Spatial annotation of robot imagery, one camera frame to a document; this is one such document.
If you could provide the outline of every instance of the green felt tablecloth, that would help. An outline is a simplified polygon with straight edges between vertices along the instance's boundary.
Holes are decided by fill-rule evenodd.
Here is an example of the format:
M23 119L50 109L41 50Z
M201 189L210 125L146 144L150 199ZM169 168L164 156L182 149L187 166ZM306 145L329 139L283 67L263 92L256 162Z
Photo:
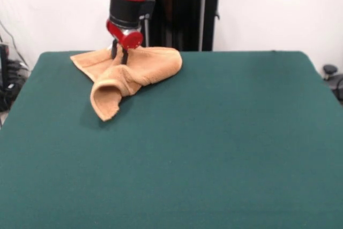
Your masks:
M298 52L182 53L101 122L43 54L0 131L0 228L343 228L343 112Z

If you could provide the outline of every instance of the tan towel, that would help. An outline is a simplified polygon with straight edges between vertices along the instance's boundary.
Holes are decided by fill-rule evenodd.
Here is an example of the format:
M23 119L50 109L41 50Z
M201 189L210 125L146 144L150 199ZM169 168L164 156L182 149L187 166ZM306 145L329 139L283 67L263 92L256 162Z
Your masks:
M123 51L119 45L114 59L106 49L71 56L75 66L94 81L91 104L103 121L119 111L122 97L175 75L182 65L180 53L173 48L139 47L128 53L126 65L121 64Z

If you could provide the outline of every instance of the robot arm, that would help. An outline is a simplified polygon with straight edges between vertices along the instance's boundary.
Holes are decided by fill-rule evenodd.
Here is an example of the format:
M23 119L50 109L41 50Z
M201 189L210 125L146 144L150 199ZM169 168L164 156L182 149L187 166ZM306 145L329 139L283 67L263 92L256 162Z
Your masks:
M110 15L107 20L107 30L115 38L113 49L116 54L116 43L124 50L137 48L143 41L140 33L140 21L145 17L147 11L147 0L111 0ZM148 5L152 13L153 5Z

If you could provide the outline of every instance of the folded towel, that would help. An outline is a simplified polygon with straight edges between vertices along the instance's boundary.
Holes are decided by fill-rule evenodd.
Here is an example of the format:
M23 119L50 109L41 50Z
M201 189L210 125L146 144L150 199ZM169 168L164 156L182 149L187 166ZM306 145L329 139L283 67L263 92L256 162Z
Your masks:
M180 53L173 48L139 47L128 50L127 64L121 64L123 49L118 45L117 56L102 49L71 56L75 66L94 82L91 104L103 121L119 111L122 97L136 94L142 87L175 75L181 68Z

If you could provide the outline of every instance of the cable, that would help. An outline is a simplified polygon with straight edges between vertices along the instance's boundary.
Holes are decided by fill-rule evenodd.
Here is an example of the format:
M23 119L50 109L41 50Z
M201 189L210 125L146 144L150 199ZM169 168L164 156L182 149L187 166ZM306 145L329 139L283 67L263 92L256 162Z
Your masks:
M16 50L18 56L19 56L20 59L23 61L23 63L28 67L28 65L27 65L27 63L26 63L26 61L25 61L25 59L23 58L23 56L21 55L21 53L18 51L18 48L17 48L17 45L16 45L16 42L15 42L15 40L14 40L13 35L7 30L7 28L4 26L4 24L2 23L1 20L0 20L0 25L1 25L1 27L4 29L4 31L6 31L7 34L11 37L12 43L13 43L13 46L14 46L14 49Z
M343 78L341 78L336 84L336 93L337 93L337 99L338 100L341 100L340 90L339 90L339 85L341 84L341 82L343 82Z

